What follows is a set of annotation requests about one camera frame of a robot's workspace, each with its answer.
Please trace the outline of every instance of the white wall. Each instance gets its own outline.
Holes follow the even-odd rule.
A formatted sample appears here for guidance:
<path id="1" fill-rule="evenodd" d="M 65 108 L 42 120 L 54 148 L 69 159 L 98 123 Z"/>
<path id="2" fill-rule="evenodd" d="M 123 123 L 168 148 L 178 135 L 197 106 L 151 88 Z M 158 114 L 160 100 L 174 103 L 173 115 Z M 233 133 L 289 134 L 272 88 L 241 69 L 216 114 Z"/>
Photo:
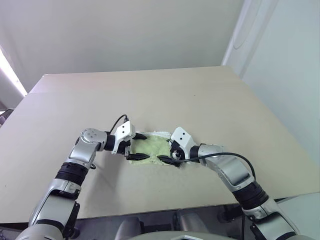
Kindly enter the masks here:
<path id="1" fill-rule="evenodd" d="M 226 60 L 318 163 L 319 14 L 319 0 L 262 0 L 243 46 Z"/>
<path id="2" fill-rule="evenodd" d="M 27 92 L 50 73 L 218 66 L 242 3 L 0 0 L 0 45 Z"/>

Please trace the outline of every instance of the black cable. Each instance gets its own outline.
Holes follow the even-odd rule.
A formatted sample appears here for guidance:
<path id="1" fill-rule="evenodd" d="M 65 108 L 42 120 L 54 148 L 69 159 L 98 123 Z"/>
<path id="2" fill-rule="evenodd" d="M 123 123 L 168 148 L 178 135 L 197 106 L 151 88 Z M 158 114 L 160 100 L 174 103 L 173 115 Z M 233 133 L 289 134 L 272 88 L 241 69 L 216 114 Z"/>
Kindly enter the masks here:
<path id="1" fill-rule="evenodd" d="M 242 213 L 242 221 L 241 221 L 241 240 L 245 240 L 245 222 L 246 222 L 246 215 Z"/>
<path id="2" fill-rule="evenodd" d="M 254 170 L 254 167 L 252 166 L 251 162 L 246 159 L 244 156 L 237 154 L 237 153 L 233 153 L 233 152 L 218 152 L 218 153 L 211 153 L 211 154 L 207 154 L 207 155 L 203 155 L 203 156 L 196 156 L 190 159 L 185 159 L 185 160 L 175 160 L 172 159 L 173 162 L 175 163 L 185 163 L 185 162 L 191 162 L 191 161 L 196 161 L 199 159 L 205 159 L 205 158 L 210 158 L 210 157 L 215 157 L 215 156 L 223 156 L 223 155 L 231 155 L 231 156 L 236 156 L 238 158 L 243 159 L 250 167 L 251 172 L 252 172 L 252 176 L 254 177 L 254 179 L 256 179 L 256 172 Z"/>
<path id="3" fill-rule="evenodd" d="M 111 130 L 110 130 L 110 134 L 111 134 L 111 132 L 114 130 L 115 126 L 116 126 L 117 123 L 120 121 L 120 119 L 122 119 L 123 117 L 125 117 L 125 118 L 124 118 L 124 122 L 128 121 L 128 116 L 127 116 L 126 114 L 121 115 L 121 116 L 117 119 L 117 121 L 115 121 L 115 123 L 113 124 L 113 126 L 112 126 L 112 128 L 111 128 Z"/>

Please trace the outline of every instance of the beige table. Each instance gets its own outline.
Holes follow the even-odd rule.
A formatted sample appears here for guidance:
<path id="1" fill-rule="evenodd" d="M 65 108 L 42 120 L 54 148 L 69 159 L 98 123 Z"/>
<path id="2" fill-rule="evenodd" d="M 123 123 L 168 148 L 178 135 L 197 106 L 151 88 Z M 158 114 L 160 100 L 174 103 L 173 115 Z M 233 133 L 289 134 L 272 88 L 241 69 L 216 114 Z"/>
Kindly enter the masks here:
<path id="1" fill-rule="evenodd" d="M 80 132 L 109 130 L 123 113 L 138 131 L 181 126 L 197 143 L 246 156 L 273 198 L 319 191 L 319 168 L 227 67 L 49 74 L 0 128 L 0 223 L 27 222 Z M 79 218 L 235 203 L 199 164 L 130 165 L 108 152 L 95 164 Z"/>

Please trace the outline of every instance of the green cloth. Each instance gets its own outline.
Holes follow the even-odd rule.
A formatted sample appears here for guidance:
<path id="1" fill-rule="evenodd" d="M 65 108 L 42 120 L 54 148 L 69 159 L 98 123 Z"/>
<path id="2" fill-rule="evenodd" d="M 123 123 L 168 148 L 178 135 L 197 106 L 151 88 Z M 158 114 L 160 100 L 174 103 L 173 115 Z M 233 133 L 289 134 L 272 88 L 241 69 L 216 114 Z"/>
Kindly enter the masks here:
<path id="1" fill-rule="evenodd" d="M 133 154 L 141 153 L 147 154 L 150 157 L 147 159 L 139 160 L 139 161 L 132 161 L 130 160 L 131 164 L 160 164 L 160 165 L 168 165 L 163 161 L 160 161 L 157 156 L 159 155 L 166 155 L 170 156 L 170 146 L 167 142 L 167 137 L 163 136 L 156 136 L 156 135 L 148 135 L 146 140 L 131 140 L 131 147 L 130 151 Z"/>

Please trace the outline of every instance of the green towel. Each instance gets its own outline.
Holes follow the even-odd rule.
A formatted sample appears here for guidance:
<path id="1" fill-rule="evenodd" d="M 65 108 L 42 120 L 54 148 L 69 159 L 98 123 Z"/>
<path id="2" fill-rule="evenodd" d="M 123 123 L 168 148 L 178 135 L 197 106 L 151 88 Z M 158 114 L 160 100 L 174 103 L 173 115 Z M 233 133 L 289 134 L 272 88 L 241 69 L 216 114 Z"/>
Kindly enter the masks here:
<path id="1" fill-rule="evenodd" d="M 131 164 L 160 164 L 168 165 L 163 161 L 160 161 L 157 156 L 166 155 L 170 156 L 170 145 L 167 140 L 170 138 L 171 134 L 169 132 L 141 132 L 141 134 L 147 137 L 146 140 L 131 140 L 131 153 L 141 153 L 147 154 L 150 157 L 147 159 L 132 161 Z"/>

